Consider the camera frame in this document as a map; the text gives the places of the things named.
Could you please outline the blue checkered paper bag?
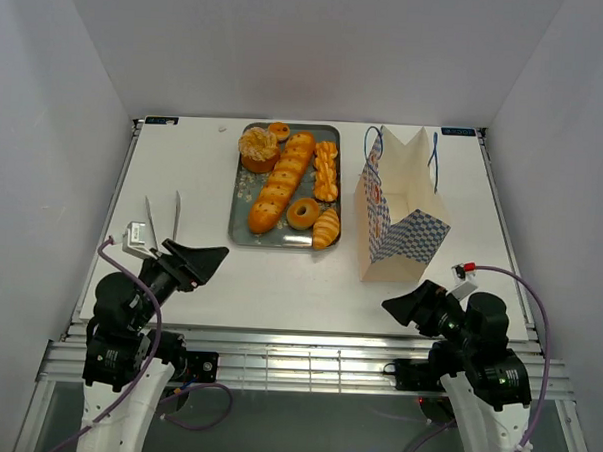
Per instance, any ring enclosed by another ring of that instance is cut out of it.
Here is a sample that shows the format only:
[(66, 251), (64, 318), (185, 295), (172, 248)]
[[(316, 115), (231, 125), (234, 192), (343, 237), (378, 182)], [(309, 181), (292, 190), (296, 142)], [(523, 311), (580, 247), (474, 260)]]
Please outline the blue checkered paper bag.
[(416, 282), (451, 230), (438, 191), (437, 134), (421, 128), (408, 143), (384, 125), (364, 146), (355, 188), (359, 278), (363, 282)]

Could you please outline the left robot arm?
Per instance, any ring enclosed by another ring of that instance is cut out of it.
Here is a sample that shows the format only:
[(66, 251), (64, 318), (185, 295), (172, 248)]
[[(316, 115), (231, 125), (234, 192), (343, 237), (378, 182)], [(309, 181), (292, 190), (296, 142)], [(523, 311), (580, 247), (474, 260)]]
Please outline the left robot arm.
[(164, 330), (162, 306), (173, 293), (205, 285), (229, 251), (167, 239), (160, 252), (130, 231), (105, 244), (119, 244), (142, 268), (133, 274), (117, 264), (96, 286), (76, 452), (142, 452), (159, 405), (218, 386), (217, 353), (190, 351), (183, 335)]

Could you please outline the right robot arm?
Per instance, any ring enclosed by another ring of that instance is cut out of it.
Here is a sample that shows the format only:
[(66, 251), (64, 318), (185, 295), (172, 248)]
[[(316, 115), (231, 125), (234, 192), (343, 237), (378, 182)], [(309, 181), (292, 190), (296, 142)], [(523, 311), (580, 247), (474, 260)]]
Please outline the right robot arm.
[(531, 386), (509, 348), (503, 300), (467, 283), (449, 291), (425, 281), (383, 301), (402, 326), (434, 339), (428, 358), (396, 359), (390, 375), (401, 391), (444, 391), (464, 452), (532, 452), (527, 437)]

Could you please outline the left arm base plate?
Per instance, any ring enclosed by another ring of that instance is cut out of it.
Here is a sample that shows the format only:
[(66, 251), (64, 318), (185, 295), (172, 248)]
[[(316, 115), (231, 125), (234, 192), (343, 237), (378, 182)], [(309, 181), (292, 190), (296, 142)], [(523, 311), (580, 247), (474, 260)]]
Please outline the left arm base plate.
[(182, 351), (180, 357), (173, 362), (175, 372), (171, 381), (181, 384), (215, 382), (219, 359), (217, 352)]

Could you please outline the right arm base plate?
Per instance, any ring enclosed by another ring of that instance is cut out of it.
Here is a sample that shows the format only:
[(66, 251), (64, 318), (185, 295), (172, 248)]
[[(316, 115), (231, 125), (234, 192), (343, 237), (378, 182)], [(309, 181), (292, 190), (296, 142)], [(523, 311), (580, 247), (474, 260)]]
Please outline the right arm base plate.
[(397, 358), (385, 364), (382, 375), (394, 379), (394, 388), (401, 391), (443, 392), (439, 377), (428, 360)]

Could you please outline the striped croissant bread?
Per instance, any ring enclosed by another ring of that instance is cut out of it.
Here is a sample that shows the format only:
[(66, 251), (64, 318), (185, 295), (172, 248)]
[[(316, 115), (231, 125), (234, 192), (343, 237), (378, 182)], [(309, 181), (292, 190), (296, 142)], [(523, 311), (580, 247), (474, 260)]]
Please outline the striped croissant bread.
[(312, 226), (312, 247), (323, 250), (329, 247), (340, 233), (340, 219), (333, 208), (326, 209)]

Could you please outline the metal tongs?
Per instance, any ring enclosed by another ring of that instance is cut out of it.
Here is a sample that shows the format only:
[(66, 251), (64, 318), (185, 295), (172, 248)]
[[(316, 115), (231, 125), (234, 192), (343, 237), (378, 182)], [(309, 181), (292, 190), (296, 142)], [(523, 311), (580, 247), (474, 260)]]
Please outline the metal tongs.
[(167, 239), (176, 242), (179, 233), (179, 224), (181, 220), (181, 201), (182, 196), (179, 191), (175, 191), (173, 207), (171, 209), (173, 223), (171, 225), (170, 236), (163, 236), (166, 233), (167, 215), (160, 212), (154, 206), (154, 202), (148, 195), (145, 195), (144, 207), (146, 213), (145, 230), (150, 235), (153, 245), (149, 247), (156, 252), (162, 252), (164, 250), (163, 242)]

